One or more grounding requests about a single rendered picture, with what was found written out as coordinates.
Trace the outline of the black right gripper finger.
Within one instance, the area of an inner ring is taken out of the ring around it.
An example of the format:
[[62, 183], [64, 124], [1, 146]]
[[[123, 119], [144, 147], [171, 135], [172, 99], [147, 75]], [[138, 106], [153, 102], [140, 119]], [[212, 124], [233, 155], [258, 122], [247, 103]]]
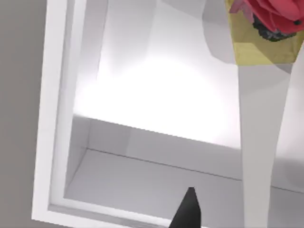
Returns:
[[189, 187], [169, 228], [201, 228], [201, 209], [194, 187]]

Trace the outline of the yellow pot with red flower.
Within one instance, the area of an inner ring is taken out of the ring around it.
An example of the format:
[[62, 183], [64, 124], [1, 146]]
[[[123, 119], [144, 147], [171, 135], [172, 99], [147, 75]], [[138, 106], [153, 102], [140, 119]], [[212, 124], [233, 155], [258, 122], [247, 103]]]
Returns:
[[304, 0], [225, 0], [239, 66], [291, 64], [304, 42]]

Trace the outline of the white sink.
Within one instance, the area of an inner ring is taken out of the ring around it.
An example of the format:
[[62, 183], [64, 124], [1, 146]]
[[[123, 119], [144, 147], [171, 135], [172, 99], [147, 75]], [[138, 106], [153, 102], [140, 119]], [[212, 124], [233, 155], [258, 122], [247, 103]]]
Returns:
[[[267, 228], [304, 228], [304, 42], [273, 165]], [[47, 0], [34, 220], [168, 228], [189, 187], [201, 228], [245, 228], [225, 0]]]

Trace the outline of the tall white tap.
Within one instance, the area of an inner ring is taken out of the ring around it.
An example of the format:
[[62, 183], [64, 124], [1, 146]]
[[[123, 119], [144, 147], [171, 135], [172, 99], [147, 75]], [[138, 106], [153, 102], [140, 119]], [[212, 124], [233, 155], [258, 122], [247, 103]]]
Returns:
[[239, 67], [245, 228], [268, 226], [273, 165], [292, 68]]

